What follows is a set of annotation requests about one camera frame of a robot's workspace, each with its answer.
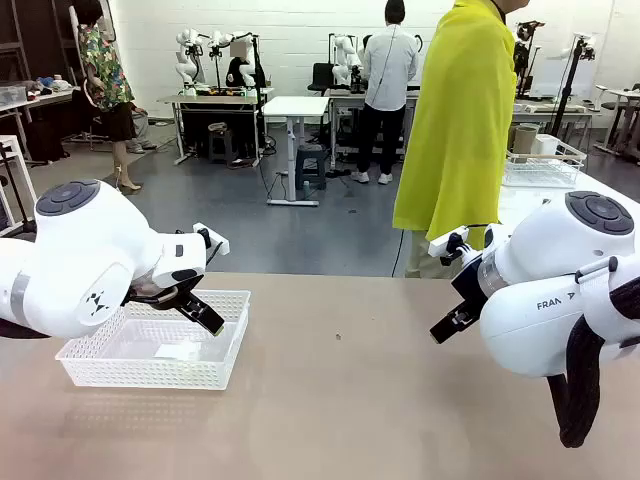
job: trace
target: basket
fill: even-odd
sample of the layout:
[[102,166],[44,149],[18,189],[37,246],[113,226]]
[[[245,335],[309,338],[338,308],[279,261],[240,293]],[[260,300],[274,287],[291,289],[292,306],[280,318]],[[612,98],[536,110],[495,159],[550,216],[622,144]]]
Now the basket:
[[507,152],[506,187],[573,188],[587,155],[558,140],[555,155]]
[[11,107],[27,101],[27,89],[23,86],[0,87],[0,107]]
[[226,390],[249,322],[250,292],[194,291],[226,321],[214,337],[175,310],[131,303],[56,355],[79,387]]

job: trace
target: chair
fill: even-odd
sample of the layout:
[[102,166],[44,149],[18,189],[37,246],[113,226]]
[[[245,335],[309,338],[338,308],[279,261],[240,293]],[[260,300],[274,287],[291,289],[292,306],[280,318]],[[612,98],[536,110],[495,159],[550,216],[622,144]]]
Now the chair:
[[333,87],[333,64],[331,63],[314,63],[313,64],[313,83],[307,87],[311,92],[324,92]]

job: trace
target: white wall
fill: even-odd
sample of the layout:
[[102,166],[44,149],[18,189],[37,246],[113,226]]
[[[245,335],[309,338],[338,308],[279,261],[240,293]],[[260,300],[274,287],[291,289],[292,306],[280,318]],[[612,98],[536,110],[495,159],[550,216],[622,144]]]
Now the white wall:
[[[251,30],[261,36],[262,61],[278,94],[307,95],[313,63],[328,56],[328,35],[363,36],[384,26],[386,0],[110,0],[118,44],[137,101],[153,116],[170,116],[156,103],[175,94],[181,82],[174,70],[175,36],[185,28],[201,33]],[[425,50],[453,0],[405,0],[405,29],[420,34]],[[599,36],[596,83],[629,87],[640,82],[640,1],[531,0],[508,17],[508,24],[539,20],[535,43],[547,54],[571,46],[573,32]],[[221,65],[227,71],[228,53]],[[203,59],[207,79],[213,63]]]
[[[422,36],[424,55],[453,0],[406,3],[405,29]],[[383,28],[385,4],[386,0],[111,0],[125,72],[138,103],[152,116],[170,116],[170,109],[155,100],[181,88],[174,69],[175,36],[185,28],[209,35],[214,30],[259,34],[264,70],[276,93],[307,95],[313,63],[327,61],[329,33],[362,38]],[[207,81],[215,83],[213,63],[208,57],[203,62]],[[223,80],[227,62],[225,52]]]

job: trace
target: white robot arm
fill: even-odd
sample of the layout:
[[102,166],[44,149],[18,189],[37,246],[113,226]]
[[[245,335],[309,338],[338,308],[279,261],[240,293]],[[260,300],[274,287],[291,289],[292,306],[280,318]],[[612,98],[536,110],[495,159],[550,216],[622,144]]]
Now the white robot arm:
[[336,66],[333,67],[335,84],[350,85],[350,75],[353,67],[361,67],[362,62],[358,57],[358,52],[353,46],[351,37],[348,35],[337,35],[334,44],[336,48]]
[[572,192],[542,206],[509,236],[487,229],[473,251],[461,228],[433,242],[444,263],[462,257],[453,285],[464,303],[432,329],[442,343],[480,320],[482,337],[504,368],[549,381],[560,438],[579,447],[599,405],[599,365],[640,343],[640,255],[635,225],[620,204]]
[[202,56],[202,42],[206,35],[201,35],[193,28],[183,30],[176,36],[180,51],[176,53],[178,63],[176,72],[182,78],[187,95],[195,95],[195,82],[204,82],[202,66],[199,58]]
[[244,65],[240,66],[240,74],[242,75],[245,86],[255,87],[256,81],[253,75],[256,74],[256,59],[255,48],[253,45],[253,34],[248,32],[233,32],[231,34],[224,34],[222,32],[216,31],[213,34],[213,41],[210,43],[210,46],[217,50],[220,48],[228,47],[234,42],[241,42],[245,44],[245,51],[242,55],[238,55],[238,58],[241,58],[244,62],[246,62]]
[[229,242],[212,230],[159,234],[97,180],[56,187],[35,210],[35,243],[0,239],[3,336],[92,335],[129,301],[175,308],[214,335],[222,329],[224,320],[191,293],[208,260],[229,253]]

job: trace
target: yellow cape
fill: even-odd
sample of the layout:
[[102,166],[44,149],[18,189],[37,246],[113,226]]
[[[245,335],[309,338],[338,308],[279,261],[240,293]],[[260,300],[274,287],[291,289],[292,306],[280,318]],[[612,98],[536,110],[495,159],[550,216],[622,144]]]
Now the yellow cape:
[[[516,89],[515,40],[490,0],[457,0],[427,54],[394,227],[434,240],[497,223]],[[483,230],[471,243],[482,248]]]

